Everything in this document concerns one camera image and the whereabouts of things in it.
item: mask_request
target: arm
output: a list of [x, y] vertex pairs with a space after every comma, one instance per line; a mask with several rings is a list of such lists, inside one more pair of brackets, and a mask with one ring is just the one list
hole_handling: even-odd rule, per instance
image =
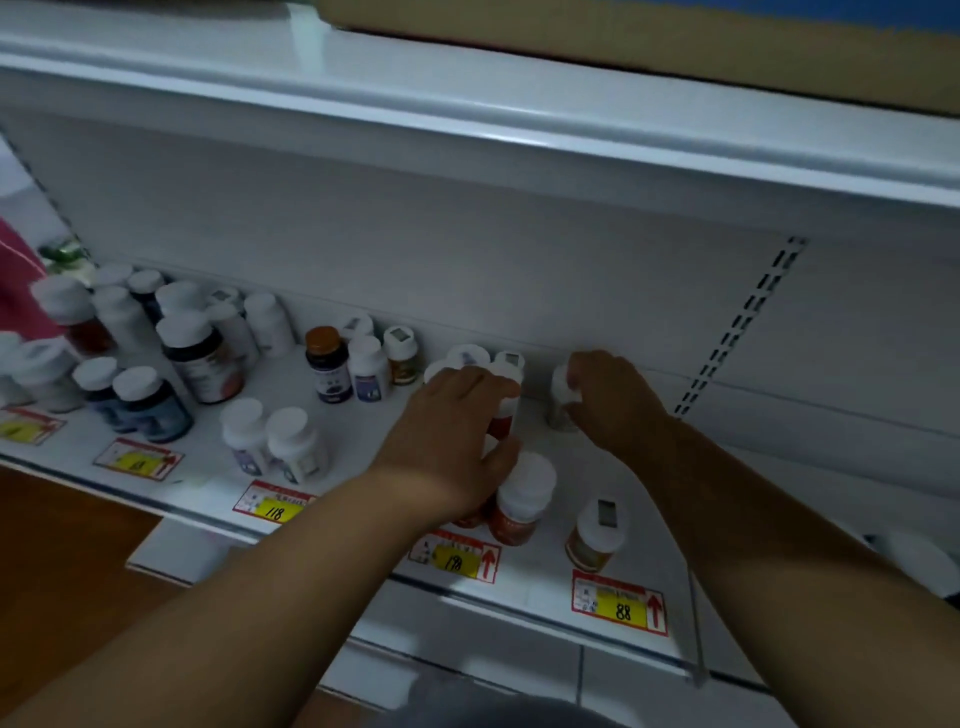
[[479, 506], [519, 442], [482, 461], [517, 385], [445, 370], [371, 468], [36, 695], [4, 726], [289, 725], [414, 541]]
[[804, 728], [955, 726], [960, 615], [671, 418], [632, 364], [574, 354], [570, 414], [636, 473], [760, 675]]

